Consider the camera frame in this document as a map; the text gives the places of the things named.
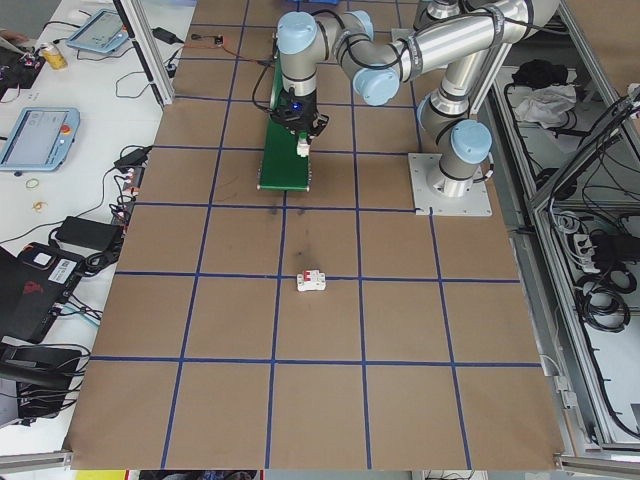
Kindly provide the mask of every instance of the yellow can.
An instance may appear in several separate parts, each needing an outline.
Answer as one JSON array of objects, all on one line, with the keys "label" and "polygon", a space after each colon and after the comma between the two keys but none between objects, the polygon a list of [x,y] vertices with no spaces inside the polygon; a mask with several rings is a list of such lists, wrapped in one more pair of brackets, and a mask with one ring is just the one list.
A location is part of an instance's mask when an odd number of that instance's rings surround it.
[{"label": "yellow can", "polygon": [[67,61],[60,53],[60,50],[55,45],[51,43],[43,43],[40,46],[40,52],[45,60],[51,65],[51,68],[54,70],[61,70],[63,68],[67,68]]}]

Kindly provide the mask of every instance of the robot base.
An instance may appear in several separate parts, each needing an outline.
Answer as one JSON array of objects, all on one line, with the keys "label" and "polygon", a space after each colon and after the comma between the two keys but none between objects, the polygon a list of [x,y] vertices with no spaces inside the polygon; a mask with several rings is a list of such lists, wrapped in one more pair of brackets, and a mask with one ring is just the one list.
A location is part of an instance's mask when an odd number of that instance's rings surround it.
[{"label": "robot base", "polygon": [[413,190],[413,204],[416,215],[434,215],[445,217],[490,217],[491,204],[484,182],[474,183],[464,197],[449,198],[434,192],[427,185],[427,172],[437,166],[441,155],[429,153],[410,153],[409,170]]}]

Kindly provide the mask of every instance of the robotic arm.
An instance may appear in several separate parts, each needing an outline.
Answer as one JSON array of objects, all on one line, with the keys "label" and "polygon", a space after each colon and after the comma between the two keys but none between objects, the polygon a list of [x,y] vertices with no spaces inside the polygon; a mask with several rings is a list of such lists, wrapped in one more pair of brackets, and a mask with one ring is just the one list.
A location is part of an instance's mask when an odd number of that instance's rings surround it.
[{"label": "robotic arm", "polygon": [[316,65],[333,56],[369,105],[383,105],[408,82],[448,65],[439,88],[420,104],[420,125],[442,149],[434,187],[446,196],[462,196],[477,164],[491,147],[488,129],[464,120],[469,94],[479,79],[488,49],[516,43],[545,25],[559,0],[500,0],[473,11],[460,11],[458,0],[422,0],[406,40],[373,42],[373,25],[362,11],[314,17],[290,12],[278,22],[277,46],[283,89],[271,118],[298,138],[298,153],[327,125],[316,106]]}]

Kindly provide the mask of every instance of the black bag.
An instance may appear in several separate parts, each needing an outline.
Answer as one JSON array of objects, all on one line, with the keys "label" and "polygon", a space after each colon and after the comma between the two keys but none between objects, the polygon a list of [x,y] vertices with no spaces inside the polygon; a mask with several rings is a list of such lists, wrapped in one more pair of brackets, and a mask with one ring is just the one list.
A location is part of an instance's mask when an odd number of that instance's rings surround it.
[{"label": "black bag", "polygon": [[25,56],[0,47],[0,98],[9,88],[31,88],[42,70],[44,58]]},{"label": "black bag", "polygon": [[536,90],[554,84],[566,85],[569,71],[564,65],[552,65],[546,60],[531,60],[523,63],[511,76],[516,85],[525,85]]}]

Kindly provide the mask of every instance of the light blue joint cap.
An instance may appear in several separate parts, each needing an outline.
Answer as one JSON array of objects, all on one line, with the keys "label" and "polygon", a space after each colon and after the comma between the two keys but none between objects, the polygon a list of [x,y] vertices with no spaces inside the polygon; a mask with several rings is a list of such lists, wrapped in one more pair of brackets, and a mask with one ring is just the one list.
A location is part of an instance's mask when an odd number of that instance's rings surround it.
[{"label": "light blue joint cap", "polygon": [[278,21],[278,49],[293,55],[313,43],[318,32],[315,19],[306,12],[289,12]]},{"label": "light blue joint cap", "polygon": [[353,77],[353,89],[367,105],[384,105],[391,100],[400,88],[400,78],[395,70],[371,70],[363,68]]},{"label": "light blue joint cap", "polygon": [[363,10],[356,10],[355,12],[347,12],[347,13],[350,13],[351,15],[356,17],[358,20],[360,20],[360,23],[364,27],[364,33],[367,34],[367,37],[369,37],[369,40],[373,40],[373,37],[374,37],[373,22],[371,22],[371,17],[369,16],[369,14]]},{"label": "light blue joint cap", "polygon": [[451,146],[461,160],[476,165],[489,155],[491,133],[480,122],[463,120],[453,127]]}]

